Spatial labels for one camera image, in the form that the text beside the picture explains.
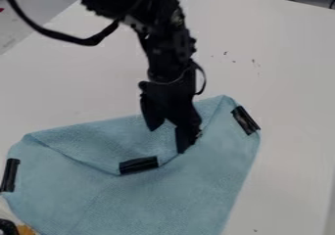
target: towel fold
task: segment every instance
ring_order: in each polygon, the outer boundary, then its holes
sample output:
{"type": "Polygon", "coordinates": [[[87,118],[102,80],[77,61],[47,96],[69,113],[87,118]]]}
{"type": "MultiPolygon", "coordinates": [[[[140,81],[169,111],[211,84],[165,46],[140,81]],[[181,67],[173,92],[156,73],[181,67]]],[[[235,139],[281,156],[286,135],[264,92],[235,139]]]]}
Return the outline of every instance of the towel fold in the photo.
{"type": "Polygon", "coordinates": [[[219,235],[260,144],[225,96],[196,103],[203,136],[178,155],[174,126],[150,132],[141,116],[26,135],[13,212],[46,235],[219,235]],[[120,163],[157,158],[157,168],[120,175],[120,163]]]}

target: wire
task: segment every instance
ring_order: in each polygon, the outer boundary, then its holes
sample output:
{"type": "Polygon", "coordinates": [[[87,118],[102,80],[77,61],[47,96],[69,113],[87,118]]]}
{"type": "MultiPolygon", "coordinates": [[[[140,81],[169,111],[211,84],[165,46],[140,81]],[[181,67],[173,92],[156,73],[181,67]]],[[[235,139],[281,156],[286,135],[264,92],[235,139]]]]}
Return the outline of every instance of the wire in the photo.
{"type": "Polygon", "coordinates": [[[41,33],[42,35],[63,40],[70,43],[75,43],[83,46],[95,46],[98,45],[104,38],[106,38],[108,35],[112,34],[118,27],[120,19],[116,19],[111,23],[109,26],[104,28],[101,32],[92,35],[91,37],[81,39],[77,38],[71,35],[67,35],[55,30],[44,28],[38,24],[36,24],[34,21],[32,21],[20,8],[16,0],[8,0],[8,3],[12,6],[13,10],[19,15],[19,17],[24,20],[30,27],[35,29],[37,32],[41,33]]]}
{"type": "Polygon", "coordinates": [[[332,0],[330,5],[329,5],[329,9],[333,9],[334,4],[335,4],[335,0],[332,0]]]}

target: white tabletop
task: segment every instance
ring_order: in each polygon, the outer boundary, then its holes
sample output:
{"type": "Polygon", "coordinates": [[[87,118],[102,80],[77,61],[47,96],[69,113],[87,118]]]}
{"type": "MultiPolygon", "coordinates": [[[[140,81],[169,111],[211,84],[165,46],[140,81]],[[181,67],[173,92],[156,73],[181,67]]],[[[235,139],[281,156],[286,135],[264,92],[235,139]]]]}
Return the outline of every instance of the white tabletop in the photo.
{"type": "MultiPolygon", "coordinates": [[[[224,234],[322,234],[335,159],[334,11],[281,0],[181,1],[208,76],[201,98],[229,95],[263,129],[224,234]]],[[[108,23],[74,4],[49,26],[87,36],[108,23]]],[[[146,69],[125,26],[95,48],[33,34],[0,59],[0,151],[31,131],[140,113],[146,69]]]]}

